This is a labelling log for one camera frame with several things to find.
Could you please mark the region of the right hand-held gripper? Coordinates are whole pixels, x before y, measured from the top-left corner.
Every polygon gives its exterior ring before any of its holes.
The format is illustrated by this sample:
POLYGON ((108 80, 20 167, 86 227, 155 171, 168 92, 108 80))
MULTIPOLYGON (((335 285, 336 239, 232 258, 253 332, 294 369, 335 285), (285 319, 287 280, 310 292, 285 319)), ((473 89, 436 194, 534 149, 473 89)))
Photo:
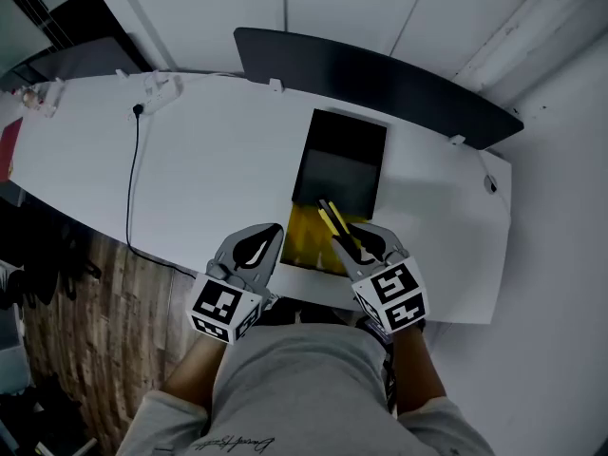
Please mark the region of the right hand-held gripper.
POLYGON ((414 257, 390 230, 349 223, 352 239, 333 237, 332 248, 364 311, 386 333, 422 323, 429 315, 425 282, 414 257))

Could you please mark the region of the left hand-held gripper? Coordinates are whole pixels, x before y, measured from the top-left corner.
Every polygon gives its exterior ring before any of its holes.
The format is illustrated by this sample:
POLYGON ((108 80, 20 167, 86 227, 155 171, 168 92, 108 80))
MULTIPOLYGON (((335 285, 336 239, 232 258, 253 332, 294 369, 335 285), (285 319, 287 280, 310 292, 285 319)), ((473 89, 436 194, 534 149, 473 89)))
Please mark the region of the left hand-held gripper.
POLYGON ((261 223, 229 235, 199 275, 189 295, 194 330, 235 344, 259 319, 270 296, 284 238, 278 223, 261 223))

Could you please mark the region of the yellow black pen tool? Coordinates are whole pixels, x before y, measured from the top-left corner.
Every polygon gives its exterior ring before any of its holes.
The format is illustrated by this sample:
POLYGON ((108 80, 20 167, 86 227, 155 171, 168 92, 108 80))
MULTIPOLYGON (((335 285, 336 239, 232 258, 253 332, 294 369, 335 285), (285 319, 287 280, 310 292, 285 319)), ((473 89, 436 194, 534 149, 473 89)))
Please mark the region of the yellow black pen tool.
POLYGON ((341 242, 343 248, 347 252, 356 254, 357 245, 352 239, 346 221, 343 220, 333 202, 325 198, 320 198, 316 201, 316 204, 319 216, 331 230, 332 236, 341 242))

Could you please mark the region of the yellow and black box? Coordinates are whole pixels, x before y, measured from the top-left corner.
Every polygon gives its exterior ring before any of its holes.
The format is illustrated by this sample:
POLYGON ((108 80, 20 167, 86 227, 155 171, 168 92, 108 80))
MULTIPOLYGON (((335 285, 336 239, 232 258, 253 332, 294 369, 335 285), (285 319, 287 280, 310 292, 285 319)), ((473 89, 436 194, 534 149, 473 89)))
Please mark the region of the yellow and black box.
POLYGON ((313 112, 292 194, 280 261, 334 276, 347 273, 334 252, 333 232, 318 213, 329 200, 346 222, 372 218, 387 127, 345 114, 313 112))

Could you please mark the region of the person's right forearm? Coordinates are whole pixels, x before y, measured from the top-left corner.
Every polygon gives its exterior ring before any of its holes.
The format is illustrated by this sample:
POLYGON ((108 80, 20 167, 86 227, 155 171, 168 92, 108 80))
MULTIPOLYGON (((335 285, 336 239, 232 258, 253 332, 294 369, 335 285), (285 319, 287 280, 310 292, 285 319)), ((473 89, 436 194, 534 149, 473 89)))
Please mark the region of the person's right forearm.
POLYGON ((399 415, 420 409, 432 399, 447 396, 423 333, 417 326, 408 326, 393 335, 393 355, 399 415))

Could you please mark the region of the person's left forearm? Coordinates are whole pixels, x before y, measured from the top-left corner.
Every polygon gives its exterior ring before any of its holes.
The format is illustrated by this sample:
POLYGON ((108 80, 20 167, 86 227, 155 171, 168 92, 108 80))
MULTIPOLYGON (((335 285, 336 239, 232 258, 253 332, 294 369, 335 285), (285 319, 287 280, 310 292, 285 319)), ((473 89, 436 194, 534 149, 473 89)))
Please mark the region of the person's left forearm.
POLYGON ((162 384, 161 391, 210 411, 226 347, 213 337, 200 336, 162 384))

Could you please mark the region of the person's grey t-shirt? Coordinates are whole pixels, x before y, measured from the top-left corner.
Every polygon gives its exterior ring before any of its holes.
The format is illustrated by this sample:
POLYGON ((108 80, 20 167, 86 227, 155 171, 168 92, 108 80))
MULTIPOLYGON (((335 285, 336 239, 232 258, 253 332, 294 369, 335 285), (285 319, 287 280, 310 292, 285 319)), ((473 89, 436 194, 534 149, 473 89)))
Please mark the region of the person's grey t-shirt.
POLYGON ((493 456, 447 397, 399 415, 356 328, 256 326, 227 346, 210 411, 148 392, 117 456, 493 456))

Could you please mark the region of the long dark desk divider panel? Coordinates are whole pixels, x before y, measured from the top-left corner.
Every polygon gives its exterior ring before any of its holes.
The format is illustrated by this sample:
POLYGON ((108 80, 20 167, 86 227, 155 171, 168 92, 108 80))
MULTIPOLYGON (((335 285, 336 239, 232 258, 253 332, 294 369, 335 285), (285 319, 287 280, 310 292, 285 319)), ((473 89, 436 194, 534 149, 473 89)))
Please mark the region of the long dark desk divider panel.
POLYGON ((328 39, 236 28, 247 80, 363 106, 484 150, 523 130, 521 120, 478 94, 387 55, 328 39))

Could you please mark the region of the white power strip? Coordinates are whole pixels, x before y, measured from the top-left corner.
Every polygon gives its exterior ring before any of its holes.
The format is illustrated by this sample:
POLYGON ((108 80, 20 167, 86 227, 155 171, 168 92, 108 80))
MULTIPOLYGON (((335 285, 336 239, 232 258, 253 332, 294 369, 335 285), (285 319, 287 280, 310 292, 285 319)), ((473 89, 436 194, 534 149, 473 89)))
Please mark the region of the white power strip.
POLYGON ((175 102, 181 95, 182 83, 179 77, 171 77, 157 91, 147 97, 142 104, 135 104, 132 112, 136 118, 151 116, 175 102))

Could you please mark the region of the black office chair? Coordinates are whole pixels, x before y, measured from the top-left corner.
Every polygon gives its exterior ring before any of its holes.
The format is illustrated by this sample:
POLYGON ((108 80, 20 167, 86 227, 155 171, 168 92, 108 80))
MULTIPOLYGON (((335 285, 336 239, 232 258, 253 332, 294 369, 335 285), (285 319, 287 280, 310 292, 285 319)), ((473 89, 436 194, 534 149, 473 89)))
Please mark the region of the black office chair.
POLYGON ((16 206, 0 199, 0 309, 48 305, 57 288, 74 300, 78 281, 102 276, 90 243, 84 225, 38 200, 16 206))

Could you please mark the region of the short dark desk divider panel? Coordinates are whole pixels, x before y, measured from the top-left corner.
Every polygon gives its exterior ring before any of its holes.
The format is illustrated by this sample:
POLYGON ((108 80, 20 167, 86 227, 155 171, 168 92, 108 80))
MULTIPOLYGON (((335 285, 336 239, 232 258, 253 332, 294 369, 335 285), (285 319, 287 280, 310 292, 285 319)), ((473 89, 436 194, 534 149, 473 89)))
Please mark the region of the short dark desk divider panel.
POLYGON ((54 80, 80 79, 113 75, 117 69, 126 74, 141 73, 142 69, 112 37, 83 43, 30 61, 37 73, 54 80))

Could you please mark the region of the red folder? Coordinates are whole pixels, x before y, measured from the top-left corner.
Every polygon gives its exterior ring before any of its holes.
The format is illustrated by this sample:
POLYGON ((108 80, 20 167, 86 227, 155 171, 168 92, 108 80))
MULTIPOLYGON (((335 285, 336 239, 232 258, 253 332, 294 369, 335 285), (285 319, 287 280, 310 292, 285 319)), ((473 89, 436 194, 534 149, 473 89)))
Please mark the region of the red folder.
POLYGON ((0 182, 10 180, 12 158, 23 119, 9 123, 0 134, 0 182))

